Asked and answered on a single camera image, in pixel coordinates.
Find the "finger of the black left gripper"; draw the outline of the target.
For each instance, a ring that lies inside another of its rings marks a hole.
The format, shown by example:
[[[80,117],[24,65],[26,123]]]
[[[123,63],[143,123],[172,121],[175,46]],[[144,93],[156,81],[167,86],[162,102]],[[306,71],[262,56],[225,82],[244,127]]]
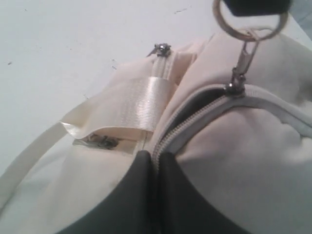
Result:
[[[236,17],[270,16],[287,13],[292,0],[224,0]]]

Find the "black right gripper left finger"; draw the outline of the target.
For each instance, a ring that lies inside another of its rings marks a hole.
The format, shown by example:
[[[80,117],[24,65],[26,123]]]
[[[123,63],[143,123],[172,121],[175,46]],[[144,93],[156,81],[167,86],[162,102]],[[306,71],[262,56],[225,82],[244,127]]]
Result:
[[[155,234],[150,153],[139,151],[118,185],[62,234]]]

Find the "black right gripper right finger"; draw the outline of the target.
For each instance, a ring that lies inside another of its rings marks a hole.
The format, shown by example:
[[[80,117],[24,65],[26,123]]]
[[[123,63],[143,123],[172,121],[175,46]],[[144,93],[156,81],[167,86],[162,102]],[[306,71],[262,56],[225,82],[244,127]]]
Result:
[[[162,234],[248,233],[204,199],[171,153],[159,158],[157,201]]]

